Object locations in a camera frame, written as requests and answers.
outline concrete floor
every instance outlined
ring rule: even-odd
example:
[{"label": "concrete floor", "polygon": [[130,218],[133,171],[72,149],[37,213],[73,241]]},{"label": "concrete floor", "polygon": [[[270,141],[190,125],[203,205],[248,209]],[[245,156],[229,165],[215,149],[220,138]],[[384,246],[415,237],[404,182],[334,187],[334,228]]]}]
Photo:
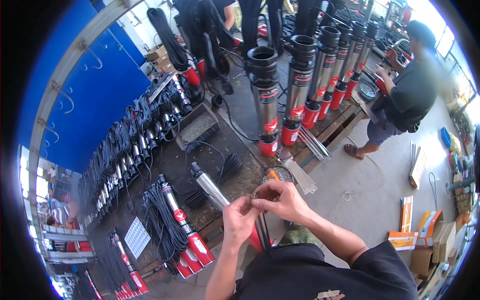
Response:
[{"label": "concrete floor", "polygon": [[[452,171],[448,163],[448,152],[439,132],[445,126],[449,132],[457,136],[458,133],[442,100],[436,101],[416,133],[392,137],[384,142],[378,152],[370,154],[370,159],[359,161],[348,156],[343,151],[343,145],[353,141],[361,146],[367,142],[367,124],[367,120],[362,120],[349,137],[331,153],[331,160],[323,161],[310,173],[318,190],[304,196],[309,206],[332,223],[356,233],[368,247],[374,247],[385,240],[387,231],[398,231],[400,198],[414,195],[413,228],[417,227],[424,212],[435,210],[428,178],[429,173],[433,172],[436,177],[438,209],[443,210],[445,222],[454,221],[453,198],[445,190],[445,184],[452,181]],[[420,145],[427,153],[427,166],[419,190],[414,189],[408,180],[410,141]],[[344,192],[353,192],[349,201],[342,198]],[[267,214],[266,218],[271,238],[280,241],[285,231],[283,221],[273,214]],[[320,242],[319,246],[325,252],[325,261],[338,267],[348,267]],[[220,249],[221,244],[213,248],[212,253],[218,256]],[[238,265],[242,262],[243,251]],[[407,265],[410,264],[410,251],[402,251],[400,256]],[[197,276],[187,280],[171,278],[167,280],[169,282],[156,281],[151,292],[143,297],[203,299],[214,265],[215,263],[211,264]],[[242,271],[237,270],[236,276],[241,278]]]}]

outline blue shorts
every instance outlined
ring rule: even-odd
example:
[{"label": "blue shorts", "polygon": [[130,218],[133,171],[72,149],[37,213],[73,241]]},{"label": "blue shorts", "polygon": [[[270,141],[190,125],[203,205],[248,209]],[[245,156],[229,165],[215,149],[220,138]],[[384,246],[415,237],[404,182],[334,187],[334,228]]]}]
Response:
[{"label": "blue shorts", "polygon": [[370,143],[380,146],[389,137],[403,133],[387,120],[383,109],[376,111],[375,116],[377,116],[378,122],[374,124],[370,120],[367,127],[367,136]]}]

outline black t-shirt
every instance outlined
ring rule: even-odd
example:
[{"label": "black t-shirt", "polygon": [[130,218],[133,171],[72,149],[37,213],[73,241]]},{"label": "black t-shirt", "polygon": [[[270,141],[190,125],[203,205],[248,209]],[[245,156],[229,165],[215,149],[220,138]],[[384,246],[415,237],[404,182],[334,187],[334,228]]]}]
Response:
[{"label": "black t-shirt", "polygon": [[218,14],[222,17],[222,20],[225,22],[225,11],[223,10],[225,7],[235,3],[235,0],[211,0],[212,3],[215,5],[216,10],[218,10]]},{"label": "black t-shirt", "polygon": [[393,82],[384,110],[387,120],[405,132],[420,121],[432,108],[437,92],[432,75],[422,63],[413,60]]},{"label": "black t-shirt", "polygon": [[293,244],[260,253],[237,281],[234,299],[417,299],[417,285],[389,241],[360,255],[351,269],[323,261],[313,244]]}]

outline striped shirt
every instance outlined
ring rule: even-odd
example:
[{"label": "striped shirt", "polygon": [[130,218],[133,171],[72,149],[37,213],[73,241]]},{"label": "striped shirt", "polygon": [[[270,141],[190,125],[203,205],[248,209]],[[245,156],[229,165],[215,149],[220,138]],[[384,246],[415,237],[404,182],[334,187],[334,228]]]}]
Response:
[{"label": "striped shirt", "polygon": [[58,207],[52,210],[52,216],[57,223],[62,226],[67,224],[68,217],[70,216],[70,205],[64,207]]}]

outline workbench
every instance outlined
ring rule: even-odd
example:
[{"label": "workbench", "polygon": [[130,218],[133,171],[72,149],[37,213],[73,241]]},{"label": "workbench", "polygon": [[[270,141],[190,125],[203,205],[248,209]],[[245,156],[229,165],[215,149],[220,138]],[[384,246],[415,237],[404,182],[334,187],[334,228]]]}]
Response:
[{"label": "workbench", "polygon": [[[236,57],[233,57],[233,60],[237,64],[242,64]],[[279,82],[283,88],[287,88],[288,60],[289,55],[284,53],[277,62]],[[367,65],[373,67],[379,62],[380,59],[374,54],[371,54],[367,60]],[[234,93],[230,96],[223,95],[224,100],[229,105],[231,118],[237,128],[247,136],[257,138],[257,117],[254,99],[250,89],[250,81],[245,76],[245,71],[242,68],[232,63],[230,65],[231,70],[229,77]],[[361,80],[368,80],[368,78],[362,74]],[[352,97],[356,98],[359,96],[354,91]],[[285,104],[286,99],[287,96],[285,93],[284,96],[281,96],[279,102]],[[371,106],[375,100],[376,99],[371,101],[368,105]],[[258,142],[251,142],[233,130],[229,124],[228,114],[224,107],[225,105],[222,105],[221,108],[212,108],[219,119],[221,129],[207,138],[205,142],[223,152],[225,157],[232,152],[236,152],[241,158],[243,163],[242,170],[220,186],[220,189],[228,199],[233,201],[246,193],[252,192],[261,184],[264,168],[277,165],[279,161],[276,156],[270,158],[262,156],[257,148]],[[283,110],[285,110],[285,107],[279,104],[278,111]],[[278,116],[280,133],[280,120],[283,119],[283,113],[279,112]],[[339,109],[330,109],[326,117],[323,120],[318,120],[315,126],[310,129],[310,132],[332,152],[364,116],[365,113],[356,103],[346,99],[340,105]],[[294,156],[294,160],[307,173],[311,172],[315,166],[321,163],[300,138],[293,146],[288,147],[288,149]],[[163,173],[170,184],[181,193],[193,190],[195,187],[190,183],[190,181],[193,182],[193,179],[188,172],[187,166],[194,160],[211,176],[216,174],[221,167],[220,155],[209,146],[201,145],[197,147],[187,155],[186,163],[185,153],[178,148],[175,142],[163,144],[161,149],[156,149],[153,153],[151,182],[155,182],[158,175]],[[141,168],[141,171],[145,177],[148,177],[148,172],[145,167]],[[147,188],[148,184],[148,179],[137,178],[129,185],[129,192],[132,195],[135,207],[133,213],[130,213],[126,209],[126,193],[120,192],[118,207],[114,208],[109,215],[106,215],[94,230],[88,231],[89,239],[94,242],[97,239],[104,239],[113,227],[117,228],[119,236],[123,238],[132,221],[137,216],[141,221],[144,221],[141,194],[143,190]],[[199,232],[209,248],[218,245],[223,240],[223,220],[221,212],[214,208],[208,200],[198,209],[189,209],[184,206],[186,197],[186,195],[176,194],[177,202],[184,210],[187,221]],[[153,246],[152,243],[146,246],[137,260],[135,260],[130,253],[128,247],[125,248],[127,249],[130,261],[134,264],[135,268],[139,270],[145,282],[148,283],[154,279],[164,278],[168,275],[165,270],[161,269],[161,263],[156,254],[156,247]],[[98,268],[98,265],[90,264],[89,266],[97,289],[102,291],[105,290],[105,287],[100,278],[100,273],[96,272],[96,268]]]}]

